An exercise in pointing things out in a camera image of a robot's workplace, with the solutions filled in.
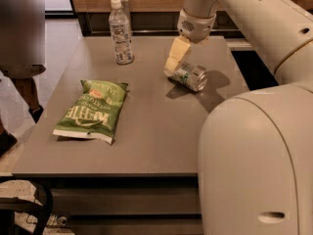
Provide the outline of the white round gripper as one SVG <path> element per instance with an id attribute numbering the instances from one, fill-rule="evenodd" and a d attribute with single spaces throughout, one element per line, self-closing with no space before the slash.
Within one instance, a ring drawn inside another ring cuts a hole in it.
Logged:
<path id="1" fill-rule="evenodd" d="M 184 9 L 180 11 L 177 24 L 180 36 L 173 40 L 164 66 L 164 74 L 167 77 L 172 76 L 188 57 L 191 51 L 191 42 L 198 44 L 209 36 L 215 19 L 216 14 L 208 18 L 199 18 L 189 15 Z"/>

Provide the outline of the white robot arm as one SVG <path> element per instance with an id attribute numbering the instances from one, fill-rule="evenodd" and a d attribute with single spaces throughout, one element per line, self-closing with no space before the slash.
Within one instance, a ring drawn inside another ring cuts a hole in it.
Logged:
<path id="1" fill-rule="evenodd" d="M 313 17 L 291 0 L 185 0 L 186 43 L 208 37 L 219 6 L 277 84 L 224 101 L 202 126 L 204 235 L 313 235 Z"/>

